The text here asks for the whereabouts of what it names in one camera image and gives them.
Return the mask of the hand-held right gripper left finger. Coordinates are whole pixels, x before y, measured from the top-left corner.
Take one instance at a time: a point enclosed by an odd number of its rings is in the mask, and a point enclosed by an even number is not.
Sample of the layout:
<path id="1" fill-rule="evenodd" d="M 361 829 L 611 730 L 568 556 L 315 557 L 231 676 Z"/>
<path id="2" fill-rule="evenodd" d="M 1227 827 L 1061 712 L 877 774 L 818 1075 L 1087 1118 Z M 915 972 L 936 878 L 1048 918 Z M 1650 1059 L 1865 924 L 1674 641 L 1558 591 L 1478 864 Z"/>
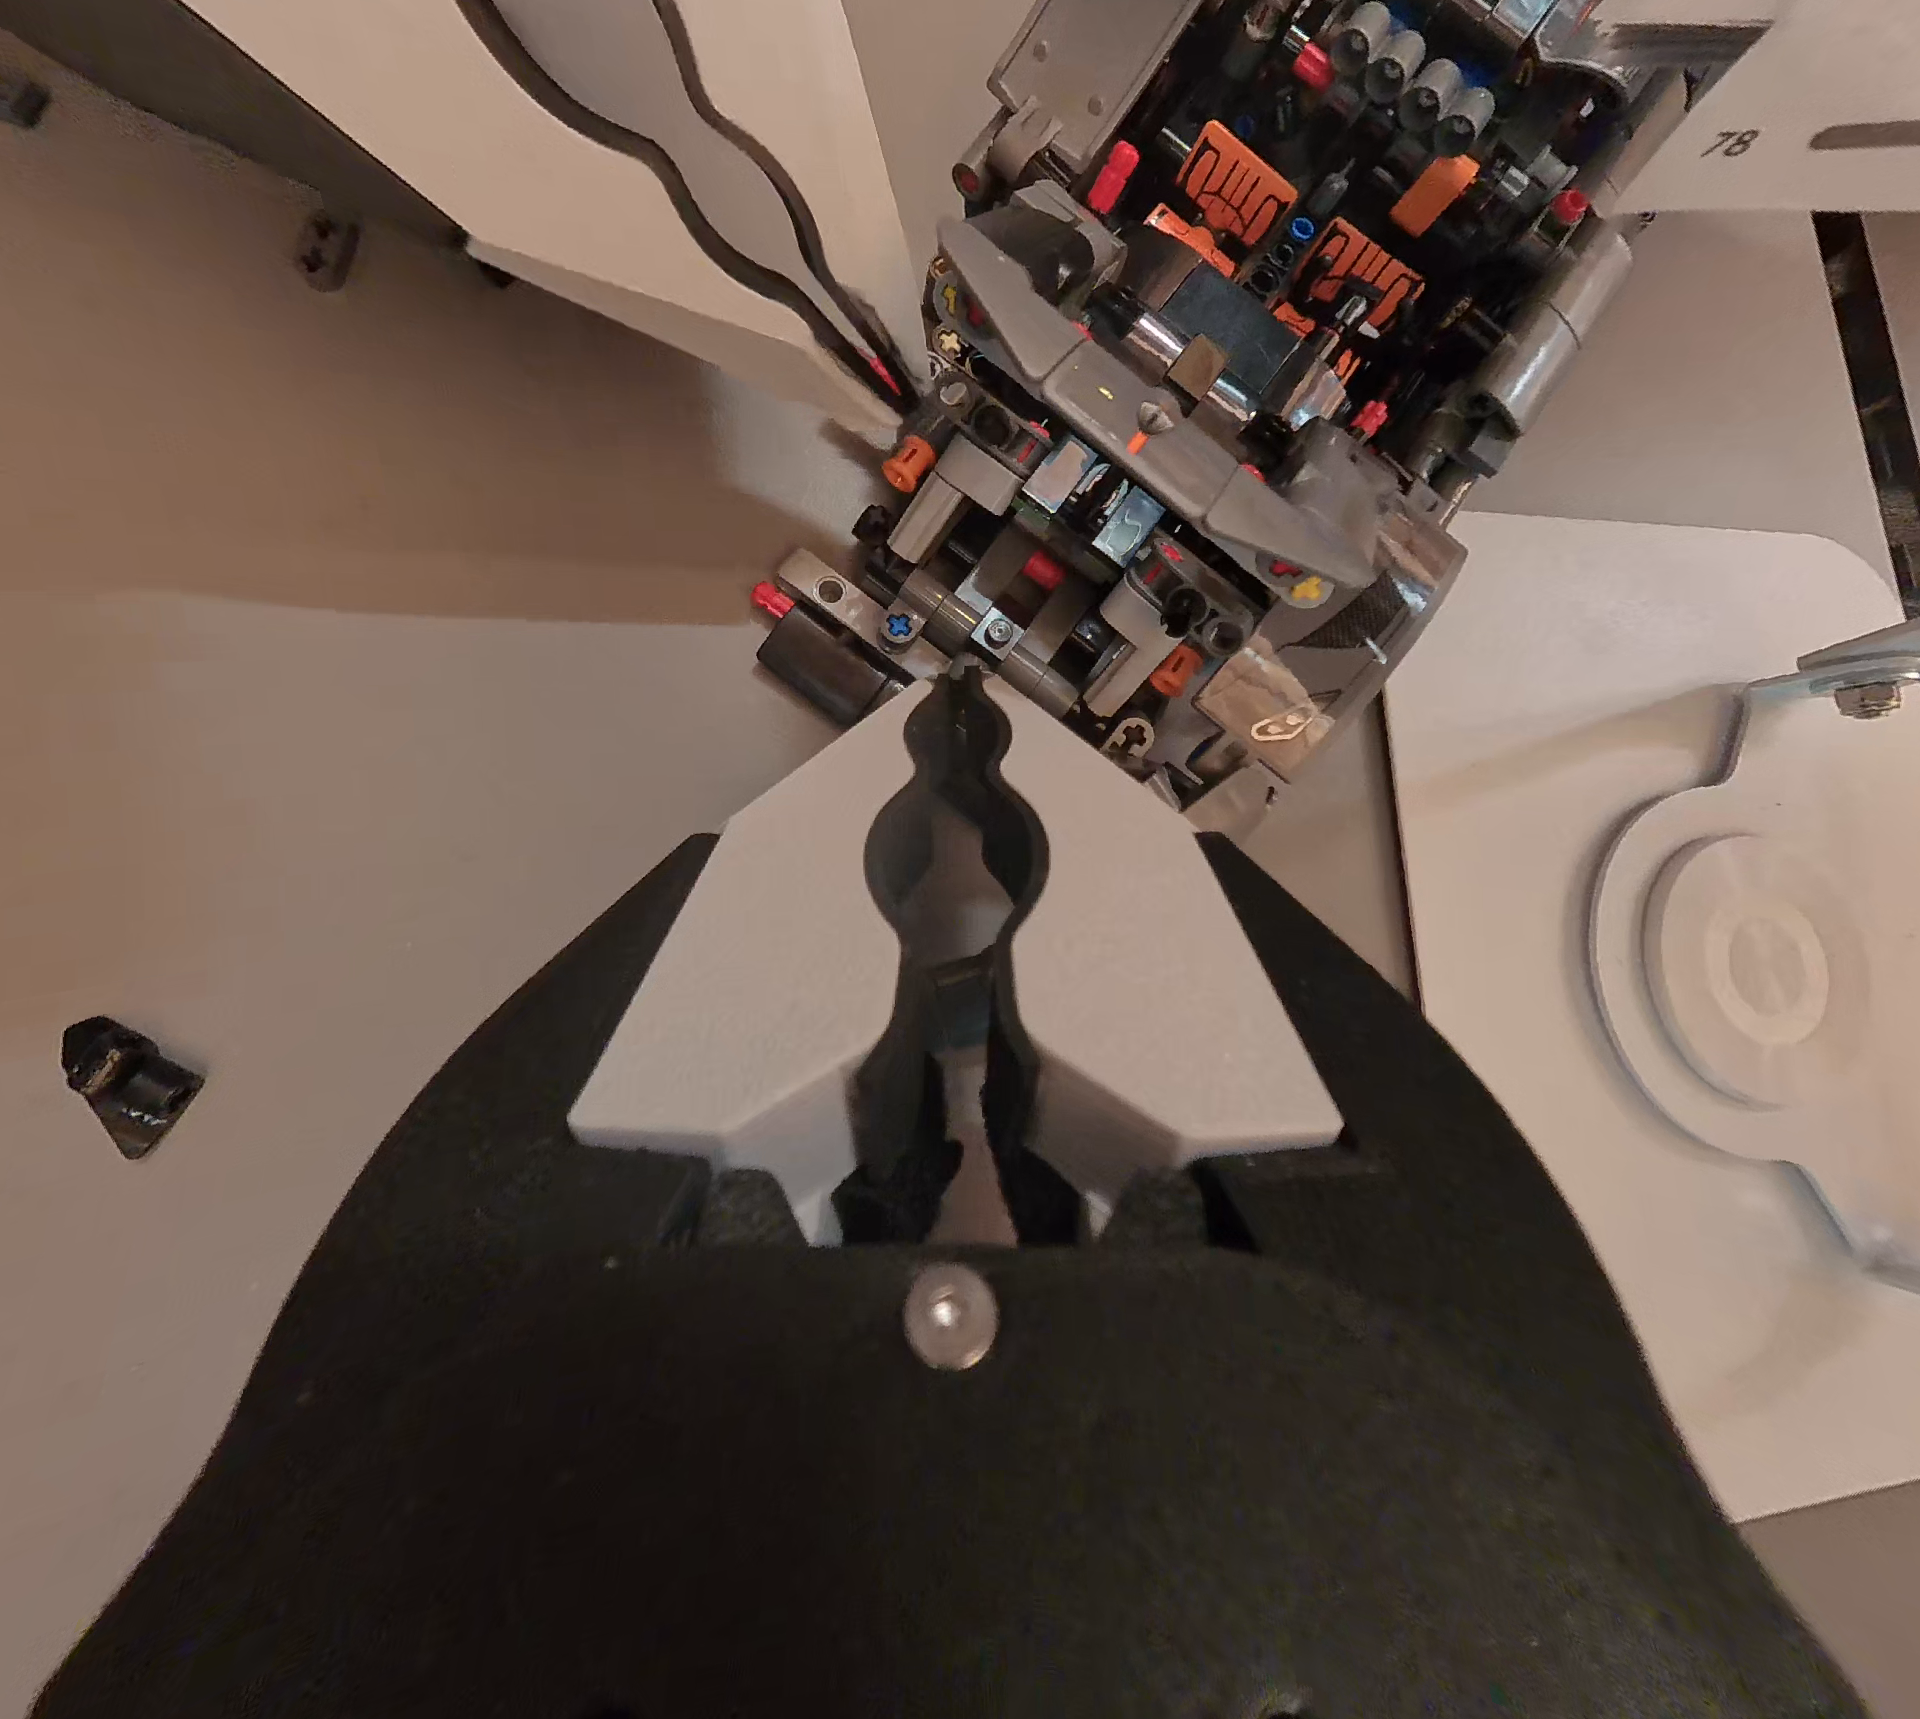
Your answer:
<path id="1" fill-rule="evenodd" d="M 570 1107 L 584 1145 L 771 1174 L 812 1239 L 921 1239 L 957 1163 L 870 838 L 964 694 L 911 681 L 727 820 Z"/>

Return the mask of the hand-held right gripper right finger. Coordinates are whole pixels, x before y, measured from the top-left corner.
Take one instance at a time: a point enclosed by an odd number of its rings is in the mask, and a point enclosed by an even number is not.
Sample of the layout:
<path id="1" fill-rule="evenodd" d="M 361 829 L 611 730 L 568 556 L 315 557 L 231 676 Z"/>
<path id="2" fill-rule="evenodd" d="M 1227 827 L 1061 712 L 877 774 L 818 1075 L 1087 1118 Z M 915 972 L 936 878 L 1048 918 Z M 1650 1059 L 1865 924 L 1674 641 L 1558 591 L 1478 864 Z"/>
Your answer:
<path id="1" fill-rule="evenodd" d="M 987 1152 L 1017 1242 L 1075 1242 L 1144 1174 L 1333 1147 L 1343 1111 L 1200 833 L 998 678 L 974 683 Z"/>

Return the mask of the lego instruction booklet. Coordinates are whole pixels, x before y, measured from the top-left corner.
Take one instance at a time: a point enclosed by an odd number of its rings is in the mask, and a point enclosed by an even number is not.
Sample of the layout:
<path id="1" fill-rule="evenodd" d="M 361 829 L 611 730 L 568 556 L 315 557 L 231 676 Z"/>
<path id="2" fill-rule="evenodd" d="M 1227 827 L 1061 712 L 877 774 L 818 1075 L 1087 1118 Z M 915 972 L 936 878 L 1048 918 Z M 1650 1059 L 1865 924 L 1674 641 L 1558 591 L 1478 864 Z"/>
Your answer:
<path id="1" fill-rule="evenodd" d="M 1918 209 L 1918 0 L 1596 0 L 1599 30 L 1700 75 L 1600 214 Z"/>

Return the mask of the small grey lego block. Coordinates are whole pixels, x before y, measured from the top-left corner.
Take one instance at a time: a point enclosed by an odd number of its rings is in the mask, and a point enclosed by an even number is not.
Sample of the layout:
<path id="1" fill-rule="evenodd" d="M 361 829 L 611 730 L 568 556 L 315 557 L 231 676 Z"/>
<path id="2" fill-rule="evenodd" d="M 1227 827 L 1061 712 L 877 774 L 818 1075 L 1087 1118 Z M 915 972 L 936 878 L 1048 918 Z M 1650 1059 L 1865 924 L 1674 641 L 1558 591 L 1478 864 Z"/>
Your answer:
<path id="1" fill-rule="evenodd" d="M 982 1049 L 994 1029 L 994 951 L 942 959 L 927 973 L 927 1047 L 933 1057 Z"/>

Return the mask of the black lego wedge piece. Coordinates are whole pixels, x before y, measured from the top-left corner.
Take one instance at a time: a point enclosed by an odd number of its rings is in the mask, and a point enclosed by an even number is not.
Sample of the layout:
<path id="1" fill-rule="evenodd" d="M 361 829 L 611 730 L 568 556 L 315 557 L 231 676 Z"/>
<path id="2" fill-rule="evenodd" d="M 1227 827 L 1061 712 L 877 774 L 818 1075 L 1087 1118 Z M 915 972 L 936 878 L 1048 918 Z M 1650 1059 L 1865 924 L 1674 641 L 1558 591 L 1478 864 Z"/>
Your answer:
<path id="1" fill-rule="evenodd" d="M 170 1059 L 153 1036 L 112 1016 L 62 1029 L 61 1068 L 68 1088 L 127 1161 L 155 1152 L 206 1082 L 201 1070 Z"/>

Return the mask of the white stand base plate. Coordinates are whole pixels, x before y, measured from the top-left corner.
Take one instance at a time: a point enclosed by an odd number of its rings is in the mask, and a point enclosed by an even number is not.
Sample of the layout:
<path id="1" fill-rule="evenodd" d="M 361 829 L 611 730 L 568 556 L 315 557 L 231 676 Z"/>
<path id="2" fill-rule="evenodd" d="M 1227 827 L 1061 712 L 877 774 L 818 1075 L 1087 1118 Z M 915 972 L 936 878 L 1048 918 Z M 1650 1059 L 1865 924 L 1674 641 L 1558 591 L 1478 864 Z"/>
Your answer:
<path id="1" fill-rule="evenodd" d="M 1831 539 L 1468 514 L 1389 687 L 1430 1020 L 1596 1249 L 1734 1517 L 1916 1480 L 1916 1294 L 1837 1216 L 1916 1208 L 1916 694 Z"/>

